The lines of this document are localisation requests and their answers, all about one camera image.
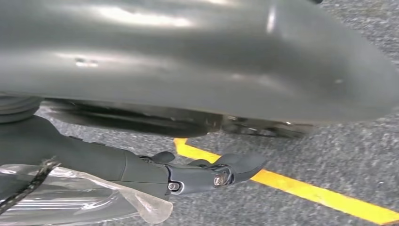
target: yellow road marking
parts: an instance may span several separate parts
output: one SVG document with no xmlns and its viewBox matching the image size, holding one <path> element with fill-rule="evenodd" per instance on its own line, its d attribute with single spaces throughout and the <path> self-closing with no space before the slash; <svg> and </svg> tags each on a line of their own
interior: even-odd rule
<svg viewBox="0 0 399 226">
<path fill-rule="evenodd" d="M 181 156 L 191 159 L 205 159 L 209 162 L 215 162 L 220 157 L 217 154 L 186 145 L 186 141 L 187 139 L 175 139 L 177 153 Z M 397 212 L 267 170 L 261 170 L 252 177 L 251 180 L 371 221 L 378 225 L 399 223 L 399 213 Z"/>
</svg>

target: clear plastic bag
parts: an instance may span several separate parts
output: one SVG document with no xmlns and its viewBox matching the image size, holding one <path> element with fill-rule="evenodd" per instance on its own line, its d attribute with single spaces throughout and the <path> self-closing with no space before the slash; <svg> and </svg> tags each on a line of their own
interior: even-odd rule
<svg viewBox="0 0 399 226">
<path fill-rule="evenodd" d="M 0 197 L 10 196 L 36 175 L 39 166 L 0 167 Z M 57 167 L 33 193 L 0 216 L 0 226 L 75 226 L 141 217 L 157 224 L 173 204 L 88 173 Z"/>
</svg>

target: asphalt ground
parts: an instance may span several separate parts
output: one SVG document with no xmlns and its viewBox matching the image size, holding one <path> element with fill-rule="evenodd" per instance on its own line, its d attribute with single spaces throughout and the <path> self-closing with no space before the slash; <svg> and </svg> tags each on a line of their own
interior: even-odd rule
<svg viewBox="0 0 399 226">
<path fill-rule="evenodd" d="M 362 33 L 399 66 L 399 0 L 326 0 L 321 7 Z M 139 154 L 175 152 L 173 139 L 70 125 L 66 135 Z M 209 134 L 189 144 L 214 153 L 261 153 L 266 169 L 399 212 L 399 111 L 371 122 L 318 127 L 299 140 Z M 190 160 L 178 157 L 177 162 Z M 375 224 L 295 195 L 246 182 L 218 191 L 173 197 L 161 226 L 373 226 Z M 140 219 L 104 226 L 145 226 Z"/>
</svg>

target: bolt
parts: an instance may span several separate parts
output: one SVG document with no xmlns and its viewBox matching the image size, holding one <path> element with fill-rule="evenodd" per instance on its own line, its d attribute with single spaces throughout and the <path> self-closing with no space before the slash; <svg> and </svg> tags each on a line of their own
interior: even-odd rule
<svg viewBox="0 0 399 226">
<path fill-rule="evenodd" d="M 224 177 L 222 175 L 216 175 L 213 183 L 214 183 L 215 186 L 224 185 L 224 183 L 225 183 Z"/>
<path fill-rule="evenodd" d="M 171 191 L 177 191 L 180 188 L 180 184 L 179 183 L 169 183 L 168 184 L 168 189 Z"/>
</svg>

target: fender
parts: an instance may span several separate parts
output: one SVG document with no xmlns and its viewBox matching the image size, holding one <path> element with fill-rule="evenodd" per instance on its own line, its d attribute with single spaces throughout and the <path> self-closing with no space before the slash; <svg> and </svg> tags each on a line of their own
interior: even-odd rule
<svg viewBox="0 0 399 226">
<path fill-rule="evenodd" d="M 306 0 L 0 2 L 0 91 L 274 120 L 367 120 L 395 68 Z"/>
</svg>

